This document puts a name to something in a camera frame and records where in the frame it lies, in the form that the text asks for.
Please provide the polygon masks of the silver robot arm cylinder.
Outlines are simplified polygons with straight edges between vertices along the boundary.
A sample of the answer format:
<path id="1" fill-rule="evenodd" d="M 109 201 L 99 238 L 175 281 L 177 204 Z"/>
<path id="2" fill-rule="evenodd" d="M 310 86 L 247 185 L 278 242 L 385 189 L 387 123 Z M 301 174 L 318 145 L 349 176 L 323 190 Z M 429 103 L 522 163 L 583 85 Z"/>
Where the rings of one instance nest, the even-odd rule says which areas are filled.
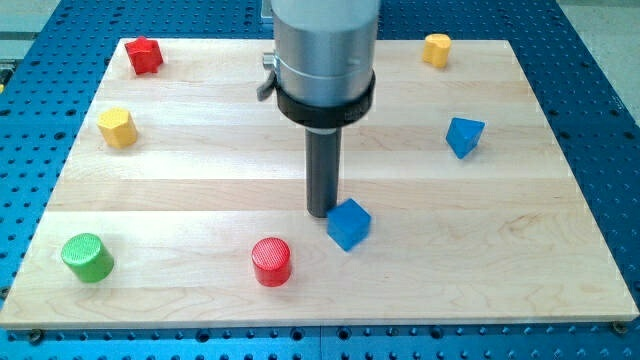
<path id="1" fill-rule="evenodd" d="M 291 98 L 332 107 L 361 97 L 373 76 L 379 0 L 272 0 L 274 50 L 263 67 Z"/>

